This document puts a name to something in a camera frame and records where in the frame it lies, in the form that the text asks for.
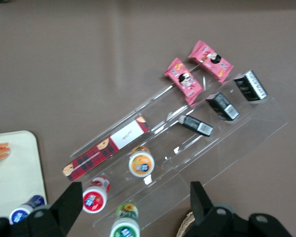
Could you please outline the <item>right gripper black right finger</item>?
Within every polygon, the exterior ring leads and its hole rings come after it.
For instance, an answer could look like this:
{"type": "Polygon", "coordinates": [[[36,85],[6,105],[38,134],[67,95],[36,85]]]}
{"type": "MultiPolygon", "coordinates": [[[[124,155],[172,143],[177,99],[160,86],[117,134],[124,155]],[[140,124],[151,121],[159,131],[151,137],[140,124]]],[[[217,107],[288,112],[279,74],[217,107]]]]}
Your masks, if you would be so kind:
{"type": "Polygon", "coordinates": [[[186,237],[290,237],[275,217],[253,213],[248,220],[228,208],[214,206],[199,181],[190,183],[190,204],[195,220],[186,237]]]}

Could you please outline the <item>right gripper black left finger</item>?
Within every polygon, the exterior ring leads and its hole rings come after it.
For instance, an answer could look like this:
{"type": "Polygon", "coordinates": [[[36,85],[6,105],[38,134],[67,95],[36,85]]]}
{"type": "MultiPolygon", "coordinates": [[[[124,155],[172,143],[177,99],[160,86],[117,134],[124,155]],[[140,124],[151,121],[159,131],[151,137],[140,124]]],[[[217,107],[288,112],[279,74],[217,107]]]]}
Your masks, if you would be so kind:
{"type": "Polygon", "coordinates": [[[82,207],[82,183],[72,182],[54,204],[35,208],[19,223],[0,217],[0,237],[65,237],[82,207]]]}

